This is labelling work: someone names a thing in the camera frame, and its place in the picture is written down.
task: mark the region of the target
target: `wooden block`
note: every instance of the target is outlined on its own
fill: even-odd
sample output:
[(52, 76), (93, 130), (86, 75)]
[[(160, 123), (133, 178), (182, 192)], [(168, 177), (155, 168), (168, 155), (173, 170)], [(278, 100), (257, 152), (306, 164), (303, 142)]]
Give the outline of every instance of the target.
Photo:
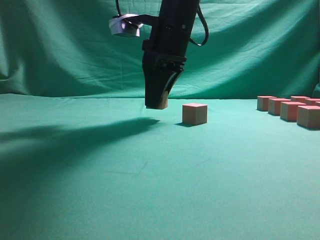
[(296, 123), (308, 129), (320, 129), (320, 106), (298, 106)]
[(306, 98), (304, 103), (307, 105), (315, 106), (316, 102), (320, 102), (320, 98)]
[(189, 103), (182, 105), (182, 122), (184, 124), (199, 125), (208, 122), (208, 105)]
[(298, 106), (305, 106), (299, 101), (283, 101), (280, 107), (280, 118), (289, 122), (297, 121)]
[(290, 102), (290, 99), (286, 98), (270, 98), (268, 100), (268, 113), (279, 116), (281, 109), (281, 102)]
[(259, 111), (268, 111), (268, 101), (269, 99), (276, 99), (275, 96), (258, 96), (257, 97), (257, 106), (256, 109)]
[(305, 99), (309, 99), (309, 98), (310, 97), (308, 96), (291, 96), (291, 101), (305, 103)]

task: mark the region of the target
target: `cube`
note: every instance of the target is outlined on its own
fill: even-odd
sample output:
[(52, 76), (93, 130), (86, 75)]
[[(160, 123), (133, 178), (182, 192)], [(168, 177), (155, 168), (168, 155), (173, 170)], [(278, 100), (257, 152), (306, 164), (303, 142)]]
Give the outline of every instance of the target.
[(182, 105), (182, 122), (190, 125), (200, 125), (208, 122), (208, 105), (189, 103)]
[(307, 104), (307, 105), (313, 105), (315, 106), (316, 105), (316, 102), (320, 102), (320, 98), (306, 98), (304, 100), (304, 103)]
[(320, 129), (320, 106), (299, 106), (296, 123), (308, 129)]
[(283, 101), (280, 107), (280, 118), (288, 122), (296, 122), (298, 106), (305, 106), (305, 103), (299, 101)]
[(309, 99), (309, 98), (310, 97), (308, 96), (291, 96), (291, 101), (305, 103), (305, 99)]
[(271, 115), (279, 116), (281, 109), (281, 102), (290, 102), (287, 98), (270, 98), (268, 100), (268, 113)]
[(257, 106), (256, 109), (259, 111), (268, 111), (268, 101), (269, 99), (276, 99), (275, 96), (258, 96), (257, 97), (258, 102), (257, 102)]

